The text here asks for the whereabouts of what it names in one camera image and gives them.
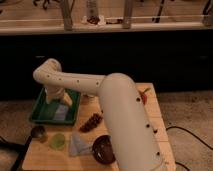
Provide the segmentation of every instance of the screw hole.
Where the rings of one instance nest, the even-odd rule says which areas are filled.
[[[137,102],[140,102],[140,101],[141,101],[141,99],[140,99],[139,97],[137,97],[137,98],[136,98],[136,101],[137,101]]]
[[[153,132],[156,134],[156,133],[158,132],[158,130],[157,130],[157,129],[155,129]]]

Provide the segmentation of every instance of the wooden table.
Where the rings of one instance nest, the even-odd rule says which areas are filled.
[[[155,136],[161,153],[165,158],[168,171],[175,171],[176,166],[172,149],[165,131],[165,125],[153,84],[139,83],[137,86],[141,91],[148,87],[151,88],[151,90],[146,93],[148,100],[145,108],[153,127],[158,130]],[[75,126],[45,126],[48,140],[56,133],[63,133],[66,137],[66,147],[62,151],[55,151],[49,147],[48,140],[45,143],[39,143],[33,140],[25,156],[22,165],[23,170],[118,171],[119,169],[116,162],[110,166],[105,166],[96,162],[92,155],[70,157],[68,154],[72,131],[78,131],[79,127],[96,112],[101,113],[98,98],[82,96]],[[80,133],[80,136],[92,144],[98,136],[103,134],[108,134],[104,122],[89,133]]]

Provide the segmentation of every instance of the plastic tray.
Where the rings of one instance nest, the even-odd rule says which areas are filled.
[[[74,125],[80,103],[80,93],[69,89],[66,89],[65,91],[72,98],[73,104],[70,108],[68,108],[67,114],[63,120],[55,119],[56,110],[58,109],[59,105],[62,104],[59,100],[53,100],[50,104],[47,104],[44,88],[42,88],[38,96],[29,120],[38,124]]]

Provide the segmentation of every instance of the shelf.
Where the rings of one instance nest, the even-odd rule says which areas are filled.
[[[50,0],[47,9],[43,0],[6,0],[0,3],[0,34],[29,33],[94,33],[131,32],[146,30],[212,29],[202,21],[206,0],[98,0],[98,14],[101,22],[97,25],[85,20],[85,0]],[[160,7],[159,19],[156,19]]]

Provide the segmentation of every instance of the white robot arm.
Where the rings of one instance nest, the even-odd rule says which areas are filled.
[[[167,171],[134,81],[127,75],[63,73],[48,59],[34,79],[44,85],[97,95],[120,171]]]

